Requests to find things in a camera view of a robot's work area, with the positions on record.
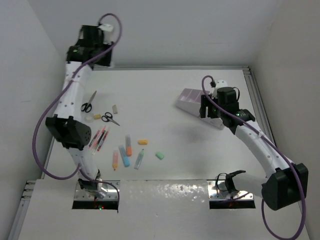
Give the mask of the large black scissors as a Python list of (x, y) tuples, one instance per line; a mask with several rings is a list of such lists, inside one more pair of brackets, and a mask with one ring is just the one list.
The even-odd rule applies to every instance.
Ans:
[(90, 97), (90, 99), (88, 100), (88, 102), (85, 102), (85, 103), (82, 104), (82, 106), (81, 106), (81, 112), (89, 113), (89, 112), (92, 110), (92, 101), (93, 101), (93, 99), (95, 98), (96, 94), (97, 94), (97, 91), (95, 91), (95, 92), (91, 95), (91, 97)]

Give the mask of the small black scissors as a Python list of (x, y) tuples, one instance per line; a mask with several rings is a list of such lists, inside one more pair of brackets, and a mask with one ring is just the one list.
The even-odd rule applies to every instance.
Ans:
[(105, 112), (104, 115), (101, 116), (101, 120), (105, 123), (110, 122), (110, 123), (114, 123), (117, 126), (120, 126), (120, 124), (113, 119), (113, 114), (108, 111)]

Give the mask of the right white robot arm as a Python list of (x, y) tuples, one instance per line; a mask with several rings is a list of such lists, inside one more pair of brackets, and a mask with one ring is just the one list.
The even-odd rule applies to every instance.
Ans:
[(262, 166), (266, 179), (256, 179), (245, 170), (228, 173), (223, 186), (230, 195), (240, 190), (261, 197), (276, 211), (301, 201), (307, 196), (308, 168), (282, 157), (268, 142), (253, 114), (239, 107), (237, 93), (232, 87), (217, 90), (216, 97), (203, 94), (200, 117), (221, 119), (222, 124), (240, 139)]

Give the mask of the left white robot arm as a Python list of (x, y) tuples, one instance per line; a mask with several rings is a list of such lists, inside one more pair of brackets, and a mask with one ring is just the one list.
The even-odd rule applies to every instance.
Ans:
[(64, 87), (67, 91), (58, 101), (52, 117), (47, 117), (45, 125), (55, 140), (62, 144), (79, 167), (78, 183), (82, 190), (103, 199), (108, 194), (108, 185), (101, 181), (101, 174), (93, 161), (88, 145), (91, 128), (82, 116), (85, 86), (94, 65), (110, 66), (111, 54), (108, 53), (92, 62), (91, 58), (108, 50), (112, 45), (114, 27), (110, 24), (83, 25), (75, 45), (66, 55), (66, 75)]

